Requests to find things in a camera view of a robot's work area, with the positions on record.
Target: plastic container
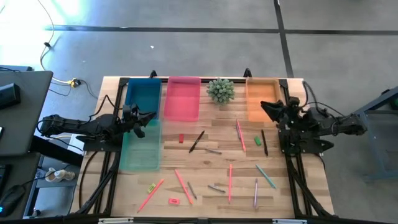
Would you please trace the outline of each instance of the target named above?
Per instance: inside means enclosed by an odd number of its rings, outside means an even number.
[[[170,77],[167,83],[164,118],[197,121],[201,80],[197,77]]]
[[[156,112],[159,117],[162,81],[157,78],[131,78],[127,88],[125,105],[136,104],[143,112]]]
[[[144,138],[138,138],[134,131],[124,133],[119,168],[126,171],[152,171],[160,168],[162,148],[162,127],[160,120],[149,121]]]
[[[246,79],[246,104],[249,121],[272,122],[261,108],[261,101],[276,103],[281,100],[279,80],[277,78]]]

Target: pink bin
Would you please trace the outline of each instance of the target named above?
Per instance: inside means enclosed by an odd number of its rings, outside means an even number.
[[[200,83],[197,77],[169,77],[164,118],[171,121],[197,121]]]

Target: green succulent plant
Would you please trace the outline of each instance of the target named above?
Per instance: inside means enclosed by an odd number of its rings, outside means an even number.
[[[235,97],[234,83],[218,78],[209,82],[207,93],[216,104],[225,105]]]

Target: red eraser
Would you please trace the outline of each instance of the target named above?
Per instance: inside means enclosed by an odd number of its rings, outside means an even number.
[[[179,205],[180,204],[180,199],[178,199],[178,198],[169,198],[169,204]]]

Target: black desk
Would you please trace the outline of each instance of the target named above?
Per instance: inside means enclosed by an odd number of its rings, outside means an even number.
[[[48,71],[0,72],[0,86],[15,83],[21,89],[21,103],[0,110],[0,126],[4,128],[0,138],[0,164],[12,165],[3,191],[34,179],[41,155],[79,167],[81,165],[83,156],[34,136],[52,74]],[[17,209],[0,220],[23,217],[27,202],[35,201],[30,192],[32,183],[27,184],[25,189],[26,193]]]

